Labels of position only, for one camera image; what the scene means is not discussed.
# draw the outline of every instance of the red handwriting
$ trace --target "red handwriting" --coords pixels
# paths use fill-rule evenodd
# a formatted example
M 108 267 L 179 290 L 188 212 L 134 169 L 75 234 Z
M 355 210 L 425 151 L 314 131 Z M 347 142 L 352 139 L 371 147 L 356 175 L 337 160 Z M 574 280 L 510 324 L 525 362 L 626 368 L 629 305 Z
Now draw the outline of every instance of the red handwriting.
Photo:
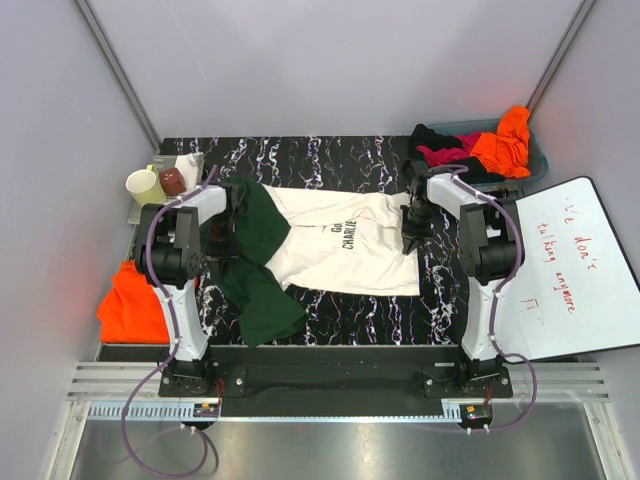
M 540 235 L 545 235 L 547 233 L 548 227 L 549 225 L 546 223 L 541 223 L 540 225 L 538 225 L 538 232 L 540 233 Z M 547 256 L 549 257 L 544 261 L 544 263 L 554 262 L 556 260 L 556 256 L 554 253 L 556 241 L 551 240 L 554 236 L 555 235 L 545 235 L 544 237 L 542 237 L 543 240 L 547 240 L 544 242 L 544 250 L 545 252 L 547 252 Z
M 528 300 L 520 300 L 520 303 L 528 303 L 529 306 L 527 307 L 527 310 L 533 310 L 534 308 L 538 308 L 540 306 L 538 304 L 538 299 L 537 298 L 530 298 Z
M 574 207 L 573 205 L 568 205 L 568 206 L 564 207 L 564 211 L 565 211 L 566 213 L 573 213 L 573 214 L 576 214 L 576 215 L 580 215 L 580 212 L 578 212 L 577 210 L 575 210 L 575 207 Z M 567 217 L 565 217 L 565 219 L 564 219 L 564 223 L 569 224 L 569 223 L 573 222 L 574 220 L 575 220 L 575 219 L 574 219 L 573 217 L 569 217 L 569 216 L 567 216 Z
M 596 270 L 598 267 L 596 267 L 596 264 L 594 262 L 596 262 L 598 259 L 590 257 L 589 255 L 589 242 L 591 241 L 591 239 L 576 237 L 574 241 L 575 241 L 575 245 L 577 246 L 576 248 L 580 253 L 580 258 L 582 260 L 587 260 L 588 262 L 591 262 L 591 264 L 587 266 L 587 270 Z
M 576 311 L 575 303 L 573 302 L 573 296 L 571 295 L 571 290 L 569 290 L 569 286 L 566 283 L 566 280 L 562 276 L 562 273 L 556 273 L 556 280 L 558 281 L 558 285 L 553 287 L 554 292 L 562 292 L 562 297 L 564 299 L 564 303 L 567 304 L 567 312 L 573 315 L 573 312 Z

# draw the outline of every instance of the white wall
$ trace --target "white wall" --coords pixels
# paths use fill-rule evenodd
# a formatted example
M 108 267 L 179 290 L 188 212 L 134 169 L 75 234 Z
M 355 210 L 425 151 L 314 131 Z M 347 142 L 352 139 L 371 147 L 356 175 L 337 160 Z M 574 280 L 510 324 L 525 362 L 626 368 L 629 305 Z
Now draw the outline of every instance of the white wall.
M 533 130 L 550 164 L 540 187 L 591 176 L 640 274 L 638 18 L 640 2 L 600 2 L 535 116 Z M 603 322 L 615 328 L 615 319 Z M 640 349 L 597 358 L 640 475 Z
M 0 5 L 0 465 L 36 478 L 151 149 L 73 3 Z
M 161 137 L 409 134 L 526 103 L 579 0 L 92 0 Z

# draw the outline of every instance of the printed text on t-shirt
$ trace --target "printed text on t-shirt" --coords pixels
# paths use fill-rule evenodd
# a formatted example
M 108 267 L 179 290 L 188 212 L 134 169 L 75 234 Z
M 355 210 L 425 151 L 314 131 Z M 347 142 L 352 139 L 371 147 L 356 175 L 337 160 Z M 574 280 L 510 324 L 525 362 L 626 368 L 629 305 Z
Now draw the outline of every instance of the printed text on t-shirt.
M 349 220 L 348 222 L 336 223 L 331 227 L 333 233 L 342 233 L 342 248 L 347 250 L 353 250 L 353 241 L 356 234 L 356 221 Z

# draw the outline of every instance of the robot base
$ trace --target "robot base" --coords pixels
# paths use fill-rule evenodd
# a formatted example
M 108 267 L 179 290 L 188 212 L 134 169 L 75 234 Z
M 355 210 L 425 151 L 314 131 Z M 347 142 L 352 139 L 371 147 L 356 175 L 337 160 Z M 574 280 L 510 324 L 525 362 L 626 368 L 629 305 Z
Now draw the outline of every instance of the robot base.
M 513 388 L 509 371 L 502 367 L 498 375 L 484 381 L 467 382 L 461 385 L 457 380 L 456 367 L 424 367 L 424 393 L 427 398 L 474 398 L 486 399 L 491 387 L 492 398 L 512 398 Z
M 173 360 L 162 372 L 158 395 L 161 397 L 217 397 L 219 389 L 228 398 L 243 397 L 247 369 L 236 365 L 217 365 L 208 355 L 198 361 Z

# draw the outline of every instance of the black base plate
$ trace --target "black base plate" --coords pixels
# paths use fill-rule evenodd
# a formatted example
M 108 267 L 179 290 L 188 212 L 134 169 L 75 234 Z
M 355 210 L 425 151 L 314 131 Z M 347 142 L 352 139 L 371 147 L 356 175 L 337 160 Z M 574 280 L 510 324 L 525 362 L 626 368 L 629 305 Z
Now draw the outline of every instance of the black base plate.
M 429 366 L 422 369 L 424 377 L 424 393 L 427 398 L 487 398 L 486 386 L 476 389 L 461 389 L 455 385 L 454 367 Z M 492 398 L 512 398 L 513 388 L 509 371 L 502 367 L 500 375 L 488 385 L 491 386 Z
M 223 398 L 240 398 L 244 396 L 247 384 L 247 369 L 240 365 L 218 365 L 216 367 L 216 381 L 222 380 L 224 385 Z M 171 381 L 165 373 L 162 374 L 160 390 L 161 397 L 217 397 L 218 389 L 216 385 L 211 385 L 207 389 L 193 389 L 185 387 Z

